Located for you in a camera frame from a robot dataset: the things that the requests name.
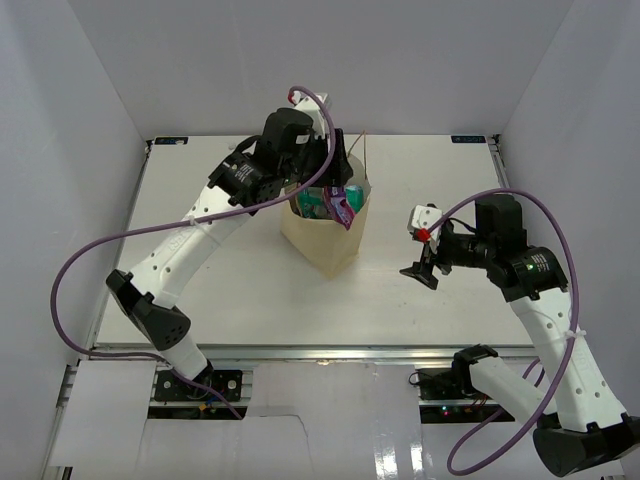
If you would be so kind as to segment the beige paper bag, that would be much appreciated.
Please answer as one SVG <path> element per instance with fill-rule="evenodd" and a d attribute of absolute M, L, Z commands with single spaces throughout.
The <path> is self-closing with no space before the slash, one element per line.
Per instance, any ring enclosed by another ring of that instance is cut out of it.
<path fill-rule="evenodd" d="M 280 231 L 326 278 L 332 279 L 358 256 L 369 209 L 371 185 L 367 174 L 367 133 L 362 131 L 347 150 L 354 176 L 348 182 L 363 190 L 363 206 L 349 230 L 331 219 L 307 219 L 295 213 L 295 202 L 281 210 Z"/>

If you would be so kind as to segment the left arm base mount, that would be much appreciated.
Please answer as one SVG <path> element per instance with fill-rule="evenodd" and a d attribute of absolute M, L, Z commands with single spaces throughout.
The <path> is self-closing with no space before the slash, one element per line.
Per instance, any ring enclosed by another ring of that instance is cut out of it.
<path fill-rule="evenodd" d="M 174 369 L 159 370 L 151 395 L 157 408 L 173 411 L 174 418 L 230 419 L 244 418 L 241 370 L 206 370 L 187 380 Z"/>

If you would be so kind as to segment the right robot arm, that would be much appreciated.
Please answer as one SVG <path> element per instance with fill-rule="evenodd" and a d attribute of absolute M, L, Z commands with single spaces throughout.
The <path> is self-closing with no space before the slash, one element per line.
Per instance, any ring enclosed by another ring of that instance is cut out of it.
<path fill-rule="evenodd" d="M 480 269 L 525 328 L 549 380 L 541 391 L 487 345 L 458 351 L 447 372 L 418 379 L 459 396 L 486 396 L 533 435 L 536 453 L 557 477 L 618 460 L 639 446 L 639 420 L 610 389 L 578 325 L 579 293 L 572 263 L 529 244 L 519 192 L 495 189 L 471 197 L 475 223 L 456 232 L 451 213 L 417 205 L 407 230 L 423 246 L 402 270 L 434 290 L 436 271 Z"/>

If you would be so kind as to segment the teal snack pack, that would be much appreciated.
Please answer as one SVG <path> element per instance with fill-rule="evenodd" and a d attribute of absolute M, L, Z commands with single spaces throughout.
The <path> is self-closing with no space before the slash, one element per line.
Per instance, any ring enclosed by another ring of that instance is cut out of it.
<path fill-rule="evenodd" d="M 301 217 L 317 220 L 332 220 L 323 202 L 325 187 L 310 187 L 294 197 L 294 211 Z M 365 203 L 364 190 L 361 186 L 350 185 L 344 187 L 347 199 L 356 214 Z"/>

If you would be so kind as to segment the purple snack pack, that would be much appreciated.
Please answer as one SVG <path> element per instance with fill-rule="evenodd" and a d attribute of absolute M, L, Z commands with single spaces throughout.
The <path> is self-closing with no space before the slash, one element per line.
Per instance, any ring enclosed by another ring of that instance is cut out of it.
<path fill-rule="evenodd" d="M 323 189 L 323 202 L 330 218 L 350 230 L 356 212 L 348 202 L 344 187 L 325 187 Z"/>

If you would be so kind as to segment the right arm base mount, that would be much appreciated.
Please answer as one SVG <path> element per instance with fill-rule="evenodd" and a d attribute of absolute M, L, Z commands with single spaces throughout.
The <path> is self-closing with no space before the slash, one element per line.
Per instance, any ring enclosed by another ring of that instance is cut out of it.
<path fill-rule="evenodd" d="M 465 394 L 447 368 L 417 369 L 408 377 L 417 389 L 422 424 L 479 424 L 499 411 L 484 394 Z"/>

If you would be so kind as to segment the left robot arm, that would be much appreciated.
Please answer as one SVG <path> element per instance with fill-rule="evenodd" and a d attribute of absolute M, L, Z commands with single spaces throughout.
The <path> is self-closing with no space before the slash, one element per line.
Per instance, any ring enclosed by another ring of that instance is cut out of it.
<path fill-rule="evenodd" d="M 120 310 L 178 372 L 177 387 L 188 398 L 205 396 L 213 374 L 177 306 L 190 279 L 251 218 L 249 207 L 278 198 L 287 185 L 342 187 L 352 175 L 342 129 L 326 130 L 318 112 L 280 108 L 261 134 L 240 142 L 209 175 L 184 226 L 129 271 L 108 275 Z"/>

